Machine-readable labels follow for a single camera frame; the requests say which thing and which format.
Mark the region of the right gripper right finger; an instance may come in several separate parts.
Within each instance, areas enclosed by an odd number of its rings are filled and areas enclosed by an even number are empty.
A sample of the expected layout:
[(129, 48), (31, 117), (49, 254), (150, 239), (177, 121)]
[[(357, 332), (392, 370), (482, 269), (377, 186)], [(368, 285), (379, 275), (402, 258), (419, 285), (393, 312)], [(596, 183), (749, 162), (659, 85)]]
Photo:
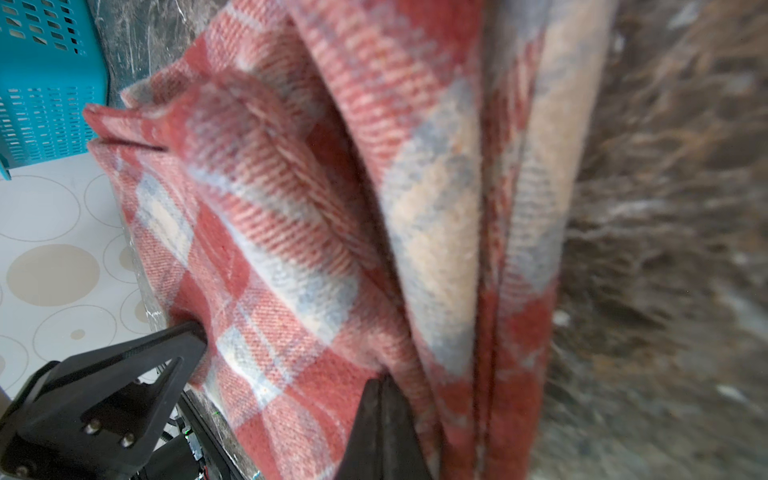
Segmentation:
[(431, 480), (410, 404), (391, 376), (381, 392), (381, 478)]

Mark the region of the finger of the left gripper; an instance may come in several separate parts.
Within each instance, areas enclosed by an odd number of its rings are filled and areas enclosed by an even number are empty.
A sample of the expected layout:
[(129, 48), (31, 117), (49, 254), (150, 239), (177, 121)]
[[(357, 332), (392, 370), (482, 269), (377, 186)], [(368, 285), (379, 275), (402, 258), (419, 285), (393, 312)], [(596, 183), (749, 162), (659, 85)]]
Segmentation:
[(1, 472), (19, 479), (129, 479), (150, 460), (207, 349), (187, 322), (50, 361), (1, 419)]

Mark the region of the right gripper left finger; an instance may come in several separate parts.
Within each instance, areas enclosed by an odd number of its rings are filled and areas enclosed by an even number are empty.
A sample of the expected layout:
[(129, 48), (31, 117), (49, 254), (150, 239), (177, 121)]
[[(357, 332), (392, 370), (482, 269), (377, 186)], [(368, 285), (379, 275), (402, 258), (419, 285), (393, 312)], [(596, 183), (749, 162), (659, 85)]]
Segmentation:
[(381, 394), (381, 379), (371, 379), (366, 382), (335, 479), (377, 480), (382, 478)]

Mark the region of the red plaid skirt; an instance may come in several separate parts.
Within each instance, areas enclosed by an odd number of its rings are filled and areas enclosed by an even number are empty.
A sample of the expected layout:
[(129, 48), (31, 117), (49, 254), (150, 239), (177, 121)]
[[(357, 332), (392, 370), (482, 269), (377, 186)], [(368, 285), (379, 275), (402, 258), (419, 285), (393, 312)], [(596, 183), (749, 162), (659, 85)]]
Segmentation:
[(269, 479), (337, 472), (390, 374), (440, 479), (523, 479), (612, 1), (231, 1), (90, 105), (193, 385)]

